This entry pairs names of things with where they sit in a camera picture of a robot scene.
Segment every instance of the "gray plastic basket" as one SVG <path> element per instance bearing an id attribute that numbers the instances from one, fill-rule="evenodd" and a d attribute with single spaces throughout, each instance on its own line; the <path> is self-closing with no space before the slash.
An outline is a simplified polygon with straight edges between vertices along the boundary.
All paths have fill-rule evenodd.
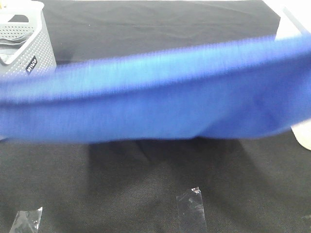
<path id="1" fill-rule="evenodd" d="M 33 32 L 28 40 L 7 61 L 0 60 L 0 80 L 29 78 L 54 71 L 56 61 L 43 16 L 44 4 L 25 0 L 18 6 L 0 9 L 0 14 L 23 15 L 28 22 L 0 23 L 0 37 L 18 38 Z"/>

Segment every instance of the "blue cloth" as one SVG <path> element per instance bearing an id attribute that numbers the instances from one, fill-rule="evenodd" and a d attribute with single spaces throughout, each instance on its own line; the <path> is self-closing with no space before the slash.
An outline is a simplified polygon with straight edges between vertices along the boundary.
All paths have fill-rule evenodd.
<path id="1" fill-rule="evenodd" d="M 262 137 L 311 117 L 311 36 L 254 38 L 0 82 L 0 134 L 35 141 Z"/>

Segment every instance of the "basket handle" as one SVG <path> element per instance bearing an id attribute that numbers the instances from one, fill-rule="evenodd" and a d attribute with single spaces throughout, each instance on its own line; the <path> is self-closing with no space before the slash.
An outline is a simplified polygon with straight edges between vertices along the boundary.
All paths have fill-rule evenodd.
<path id="1" fill-rule="evenodd" d="M 0 14 L 23 15 L 28 18 L 29 23 L 36 24 L 37 26 L 40 27 L 40 25 L 42 25 L 41 11 L 43 7 L 44 4 L 39 1 L 30 1 L 30 0 L 22 0 L 16 2 L 13 1 L 10 2 L 10 4 L 7 4 L 7 7 L 1 8 Z"/>

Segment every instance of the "basket label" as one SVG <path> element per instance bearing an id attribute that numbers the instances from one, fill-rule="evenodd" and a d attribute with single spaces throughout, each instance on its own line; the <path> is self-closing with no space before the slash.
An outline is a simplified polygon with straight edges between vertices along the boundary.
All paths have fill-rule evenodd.
<path id="1" fill-rule="evenodd" d="M 35 68 L 37 63 L 38 63 L 38 61 L 37 61 L 36 57 L 34 56 L 31 59 L 30 63 L 26 66 L 26 72 L 28 75 L 31 74 L 32 70 Z"/>

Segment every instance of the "black tablecloth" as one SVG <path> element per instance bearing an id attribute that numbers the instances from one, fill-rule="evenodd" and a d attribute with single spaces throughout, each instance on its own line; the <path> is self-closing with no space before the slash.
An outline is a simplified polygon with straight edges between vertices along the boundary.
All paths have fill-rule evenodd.
<path id="1" fill-rule="evenodd" d="M 44 1 L 59 64 L 275 34 L 261 1 Z M 177 233 L 199 186 L 211 233 L 301 233 L 311 152 L 291 131 L 257 140 L 0 142 L 0 231 L 43 206 L 39 232 Z"/>

